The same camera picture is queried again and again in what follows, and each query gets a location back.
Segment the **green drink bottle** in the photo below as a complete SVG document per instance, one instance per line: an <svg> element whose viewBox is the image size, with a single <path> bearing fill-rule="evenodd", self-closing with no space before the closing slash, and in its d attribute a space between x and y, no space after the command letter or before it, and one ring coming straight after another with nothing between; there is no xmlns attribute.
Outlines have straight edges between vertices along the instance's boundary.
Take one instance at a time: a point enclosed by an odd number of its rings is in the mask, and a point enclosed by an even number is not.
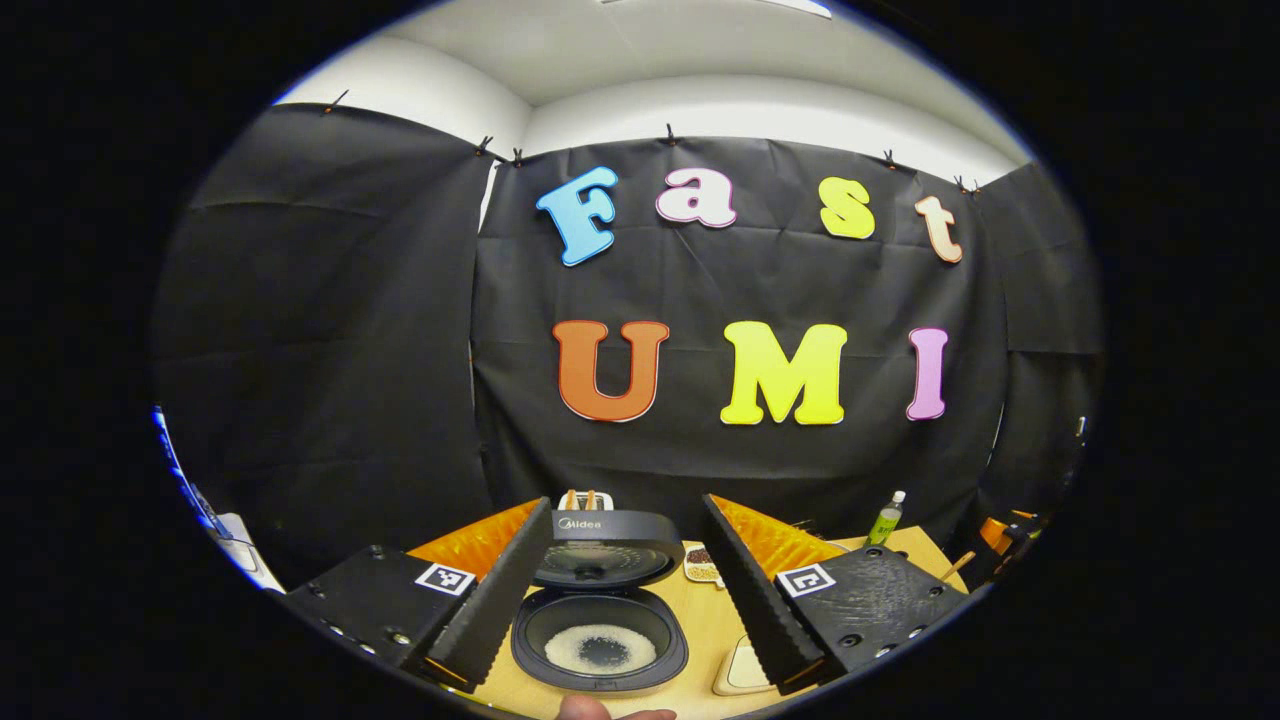
<svg viewBox="0 0 1280 720"><path fill-rule="evenodd" d="M879 546L887 542L902 518L902 506L906 495L905 491L895 491L891 500L878 511L864 541L865 547Z"/></svg>

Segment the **black backdrop cloth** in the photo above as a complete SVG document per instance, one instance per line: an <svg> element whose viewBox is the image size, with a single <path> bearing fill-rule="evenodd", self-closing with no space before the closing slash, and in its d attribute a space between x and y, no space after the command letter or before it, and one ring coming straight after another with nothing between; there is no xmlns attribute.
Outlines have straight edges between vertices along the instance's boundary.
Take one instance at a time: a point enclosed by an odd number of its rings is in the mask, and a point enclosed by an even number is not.
<svg viewBox="0 0 1280 720"><path fill-rule="evenodd" d="M187 475L287 585L568 489L691 539L714 493L961 553L1047 514L1094 415L1100 273L1027 164L969 195L836 149L639 138L494 163L375 111L265 111L159 282Z"/></svg>

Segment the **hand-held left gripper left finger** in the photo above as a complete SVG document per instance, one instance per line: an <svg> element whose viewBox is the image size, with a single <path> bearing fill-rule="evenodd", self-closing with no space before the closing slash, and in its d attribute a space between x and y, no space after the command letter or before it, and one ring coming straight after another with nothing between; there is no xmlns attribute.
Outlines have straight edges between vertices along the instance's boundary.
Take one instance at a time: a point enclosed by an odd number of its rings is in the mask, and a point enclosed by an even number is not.
<svg viewBox="0 0 1280 720"><path fill-rule="evenodd" d="M283 601L389 667L472 692L549 547L553 509L529 501L410 552L370 546Z"/></svg>

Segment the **white rice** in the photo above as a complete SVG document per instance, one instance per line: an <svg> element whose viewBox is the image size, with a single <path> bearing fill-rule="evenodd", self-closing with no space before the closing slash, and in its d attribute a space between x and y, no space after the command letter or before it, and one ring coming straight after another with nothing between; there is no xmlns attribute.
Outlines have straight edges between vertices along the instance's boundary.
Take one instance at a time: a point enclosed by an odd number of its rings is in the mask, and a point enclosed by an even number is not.
<svg viewBox="0 0 1280 720"><path fill-rule="evenodd" d="M570 626L545 643L544 653L557 667L589 676L635 673L657 660L650 639L612 624Z"/></svg>

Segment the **dark grey rice cooker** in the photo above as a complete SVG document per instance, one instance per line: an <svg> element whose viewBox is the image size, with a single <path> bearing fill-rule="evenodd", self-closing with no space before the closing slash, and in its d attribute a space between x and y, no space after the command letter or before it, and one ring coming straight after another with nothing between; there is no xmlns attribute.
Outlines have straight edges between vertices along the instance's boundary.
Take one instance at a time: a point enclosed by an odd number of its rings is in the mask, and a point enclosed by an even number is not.
<svg viewBox="0 0 1280 720"><path fill-rule="evenodd" d="M681 568L684 542L654 512L559 511L553 539L512 625L511 653L531 678L563 691L640 693L673 680L689 661L689 643L673 610L648 588ZM545 643L570 626L612 624L639 632L657 647L654 664L608 676L568 673L547 660Z"/></svg>

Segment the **clear rice box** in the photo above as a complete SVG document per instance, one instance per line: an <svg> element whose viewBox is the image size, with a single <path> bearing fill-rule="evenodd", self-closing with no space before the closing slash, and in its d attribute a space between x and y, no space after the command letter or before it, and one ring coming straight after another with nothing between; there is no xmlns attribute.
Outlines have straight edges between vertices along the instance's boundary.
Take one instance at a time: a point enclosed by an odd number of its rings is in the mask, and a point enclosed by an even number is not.
<svg viewBox="0 0 1280 720"><path fill-rule="evenodd" d="M723 657L712 685L717 696L758 694L772 691L755 648L748 635L741 635Z"/></svg>

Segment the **white side table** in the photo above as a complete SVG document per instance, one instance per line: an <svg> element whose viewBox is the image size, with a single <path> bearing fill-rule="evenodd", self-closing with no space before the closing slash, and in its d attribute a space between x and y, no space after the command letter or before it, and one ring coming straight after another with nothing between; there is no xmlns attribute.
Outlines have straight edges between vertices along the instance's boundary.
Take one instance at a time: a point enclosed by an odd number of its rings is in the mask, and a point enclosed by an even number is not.
<svg viewBox="0 0 1280 720"><path fill-rule="evenodd" d="M284 594L285 588L266 565L241 516L224 512L216 515L216 519L224 533L216 530L214 539L228 559L260 589Z"/></svg>

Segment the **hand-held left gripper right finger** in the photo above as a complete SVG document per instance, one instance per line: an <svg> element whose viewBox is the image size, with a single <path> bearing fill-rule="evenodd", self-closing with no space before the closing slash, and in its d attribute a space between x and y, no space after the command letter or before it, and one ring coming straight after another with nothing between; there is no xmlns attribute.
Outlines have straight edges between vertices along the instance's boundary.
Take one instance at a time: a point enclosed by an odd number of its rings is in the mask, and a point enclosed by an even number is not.
<svg viewBox="0 0 1280 720"><path fill-rule="evenodd" d="M970 601L882 544L837 553L719 496L703 503L703 542L781 694L860 676Z"/></svg>

